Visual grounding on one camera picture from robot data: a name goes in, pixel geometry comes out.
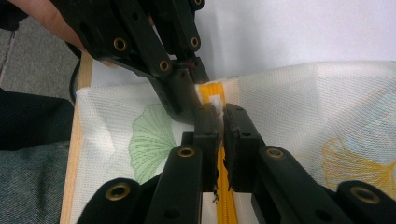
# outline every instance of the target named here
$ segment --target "green ginkgo leaf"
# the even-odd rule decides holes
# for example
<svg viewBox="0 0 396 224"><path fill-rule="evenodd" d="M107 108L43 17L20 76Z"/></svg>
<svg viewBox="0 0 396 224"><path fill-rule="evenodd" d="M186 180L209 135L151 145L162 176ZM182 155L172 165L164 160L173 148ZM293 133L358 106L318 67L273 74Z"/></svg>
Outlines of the green ginkgo leaf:
<svg viewBox="0 0 396 224"><path fill-rule="evenodd" d="M142 184L154 177L160 164L176 146L171 125L172 120L162 105L148 105L133 122L129 154L137 182Z"/></svg>

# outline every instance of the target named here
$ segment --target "ginkgo leaf print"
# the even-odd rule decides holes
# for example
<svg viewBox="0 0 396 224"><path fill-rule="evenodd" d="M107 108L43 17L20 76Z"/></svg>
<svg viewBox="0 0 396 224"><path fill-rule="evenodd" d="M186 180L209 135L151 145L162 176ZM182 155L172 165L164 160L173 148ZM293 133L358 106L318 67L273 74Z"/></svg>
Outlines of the ginkgo leaf print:
<svg viewBox="0 0 396 224"><path fill-rule="evenodd" d="M137 182L142 184L154 177L159 165L176 146L171 125L172 120L162 105L148 105L133 122L129 154Z"/></svg>
<svg viewBox="0 0 396 224"><path fill-rule="evenodd" d="M360 180L371 184L396 199L396 182L393 172L396 161L380 164L350 151L342 138L330 139L323 146L323 170L329 189L335 190L339 183Z"/></svg>

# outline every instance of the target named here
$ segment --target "yellow ginkgo leaf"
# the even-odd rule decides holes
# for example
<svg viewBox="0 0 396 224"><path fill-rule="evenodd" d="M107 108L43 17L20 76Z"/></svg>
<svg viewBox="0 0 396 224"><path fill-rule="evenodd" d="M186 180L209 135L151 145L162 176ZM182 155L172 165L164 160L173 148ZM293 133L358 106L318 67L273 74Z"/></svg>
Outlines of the yellow ginkgo leaf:
<svg viewBox="0 0 396 224"><path fill-rule="evenodd" d="M347 149L342 138L333 138L322 149L323 170L329 189L335 190L343 181L360 180L371 184L396 199L393 172L396 161L383 165Z"/></svg>

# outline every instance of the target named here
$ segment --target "black cable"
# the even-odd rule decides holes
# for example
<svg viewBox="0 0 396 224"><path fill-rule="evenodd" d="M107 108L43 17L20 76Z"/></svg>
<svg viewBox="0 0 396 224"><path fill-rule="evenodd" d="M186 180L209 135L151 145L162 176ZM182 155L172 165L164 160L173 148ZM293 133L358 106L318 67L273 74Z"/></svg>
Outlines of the black cable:
<svg viewBox="0 0 396 224"><path fill-rule="evenodd" d="M66 46L74 53L74 55L76 55L76 57L78 57L78 63L76 64L75 69L73 70L73 74L70 77L70 82L69 82L69 95L70 95L70 99L72 100L72 103L74 104L76 102L76 79L78 76L78 70L79 70L79 66L81 63L81 50L79 50L79 48L77 48L74 45L71 45L67 42Z"/></svg>
<svg viewBox="0 0 396 224"><path fill-rule="evenodd" d="M75 69L73 70L73 74L70 78L70 83L69 83L69 94L70 94L70 99L72 99L73 104L76 102L76 79L78 76L78 71L79 71L79 65L81 64L81 59L78 60L78 63L76 64Z"/></svg>

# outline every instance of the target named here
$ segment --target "wooden board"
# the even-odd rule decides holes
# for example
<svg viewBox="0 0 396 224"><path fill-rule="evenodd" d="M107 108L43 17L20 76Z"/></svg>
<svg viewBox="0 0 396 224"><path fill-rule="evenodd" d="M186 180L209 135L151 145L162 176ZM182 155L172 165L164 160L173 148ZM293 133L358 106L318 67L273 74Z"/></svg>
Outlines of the wooden board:
<svg viewBox="0 0 396 224"><path fill-rule="evenodd" d="M88 53L82 54L78 75L78 90L83 87L91 86L92 62L92 57ZM70 140L69 158L67 162L66 180L64 183L64 201L62 203L61 223L70 223L81 146L82 132L79 125L78 104L76 103L72 137Z"/></svg>

